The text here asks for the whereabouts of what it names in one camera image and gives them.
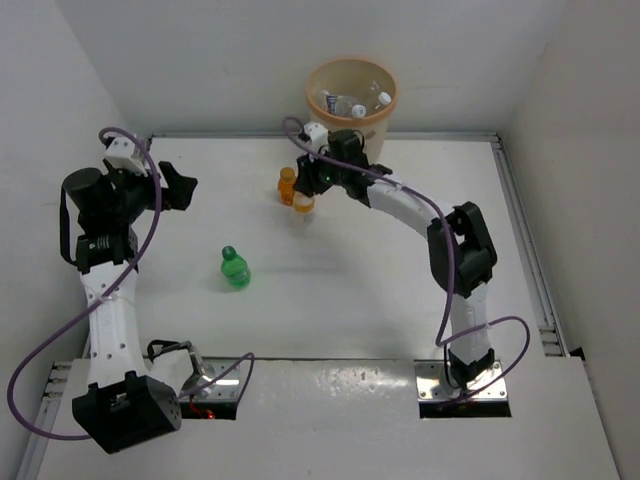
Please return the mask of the yellow cap small bottle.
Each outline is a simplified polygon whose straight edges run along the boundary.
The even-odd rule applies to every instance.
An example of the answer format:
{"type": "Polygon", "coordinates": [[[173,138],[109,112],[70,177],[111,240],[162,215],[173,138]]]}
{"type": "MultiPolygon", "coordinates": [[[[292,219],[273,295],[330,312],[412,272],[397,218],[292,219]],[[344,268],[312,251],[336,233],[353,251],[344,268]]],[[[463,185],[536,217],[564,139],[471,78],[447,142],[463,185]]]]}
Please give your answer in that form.
{"type": "Polygon", "coordinates": [[[296,226],[309,225],[315,218],[314,213],[315,198],[308,197],[301,192],[295,192],[293,195],[293,221],[296,226]]]}

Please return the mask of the blue label Pocari bottle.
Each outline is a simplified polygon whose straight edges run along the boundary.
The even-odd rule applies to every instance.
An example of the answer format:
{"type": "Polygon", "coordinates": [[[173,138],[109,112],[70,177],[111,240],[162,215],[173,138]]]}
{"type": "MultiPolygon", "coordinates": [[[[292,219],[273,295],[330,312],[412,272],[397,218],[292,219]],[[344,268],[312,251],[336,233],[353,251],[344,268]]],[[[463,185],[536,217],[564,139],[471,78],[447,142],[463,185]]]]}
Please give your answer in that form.
{"type": "Polygon", "coordinates": [[[321,90],[318,93],[319,103],[322,109],[329,115],[336,115],[336,105],[338,103],[339,96],[331,94],[326,89],[321,90]]]}

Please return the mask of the clear bottle orange blue label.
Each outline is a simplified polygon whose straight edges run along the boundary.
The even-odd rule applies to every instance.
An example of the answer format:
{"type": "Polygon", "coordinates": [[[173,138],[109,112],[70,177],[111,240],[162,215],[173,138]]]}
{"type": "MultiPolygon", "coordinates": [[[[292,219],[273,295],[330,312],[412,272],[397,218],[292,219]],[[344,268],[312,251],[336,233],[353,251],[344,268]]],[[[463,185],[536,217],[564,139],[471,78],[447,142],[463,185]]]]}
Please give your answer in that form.
{"type": "Polygon", "coordinates": [[[348,117],[353,119],[363,119],[367,115],[367,109],[362,104],[353,104],[348,108],[348,117]]]}

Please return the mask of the clear bottle blue label tall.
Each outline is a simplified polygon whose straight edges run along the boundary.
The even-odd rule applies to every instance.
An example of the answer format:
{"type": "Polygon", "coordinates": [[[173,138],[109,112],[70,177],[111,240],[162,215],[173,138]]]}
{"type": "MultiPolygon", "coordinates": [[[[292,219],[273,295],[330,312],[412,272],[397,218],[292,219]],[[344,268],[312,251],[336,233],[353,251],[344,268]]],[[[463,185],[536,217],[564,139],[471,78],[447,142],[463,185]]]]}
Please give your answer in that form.
{"type": "Polygon", "coordinates": [[[379,91],[374,97],[374,108],[375,109],[384,109],[389,106],[392,102],[392,96],[386,91],[379,91]]]}

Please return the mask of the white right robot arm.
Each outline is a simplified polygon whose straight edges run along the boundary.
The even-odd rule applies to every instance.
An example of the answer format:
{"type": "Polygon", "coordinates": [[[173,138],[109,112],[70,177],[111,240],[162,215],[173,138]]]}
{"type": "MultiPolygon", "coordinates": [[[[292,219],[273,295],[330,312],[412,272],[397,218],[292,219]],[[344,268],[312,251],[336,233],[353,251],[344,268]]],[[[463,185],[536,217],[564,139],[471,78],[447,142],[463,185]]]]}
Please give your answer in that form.
{"type": "Polygon", "coordinates": [[[431,274],[447,295],[436,344],[449,352],[452,386],[468,388],[495,360],[486,331],[486,297],[497,253],[480,208],[472,202],[440,208],[421,197],[391,169],[370,163],[363,139],[353,130],[330,133],[309,123],[289,138],[304,152],[297,160],[296,192],[312,198],[339,186],[351,199],[396,218],[426,240],[431,274]]]}

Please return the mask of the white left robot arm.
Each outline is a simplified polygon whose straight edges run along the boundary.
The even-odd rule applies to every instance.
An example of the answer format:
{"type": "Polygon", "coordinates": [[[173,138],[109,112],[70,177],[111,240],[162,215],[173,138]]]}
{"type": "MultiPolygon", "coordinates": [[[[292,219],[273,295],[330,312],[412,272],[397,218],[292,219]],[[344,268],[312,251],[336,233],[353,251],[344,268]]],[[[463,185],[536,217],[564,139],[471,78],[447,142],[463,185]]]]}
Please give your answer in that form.
{"type": "Polygon", "coordinates": [[[132,229],[146,210],[184,211],[197,181],[173,165],[159,164],[167,185],[157,189],[151,175],[108,166],[68,175],[61,199],[78,208],[83,230],[76,252],[69,252],[69,216],[60,209],[61,254],[80,274],[88,303],[90,368],[88,391],[72,401],[76,422],[108,454],[177,431],[182,413],[178,398],[201,377],[202,360],[189,341],[154,340],[142,349],[136,320],[135,291],[140,252],[132,229]]]}

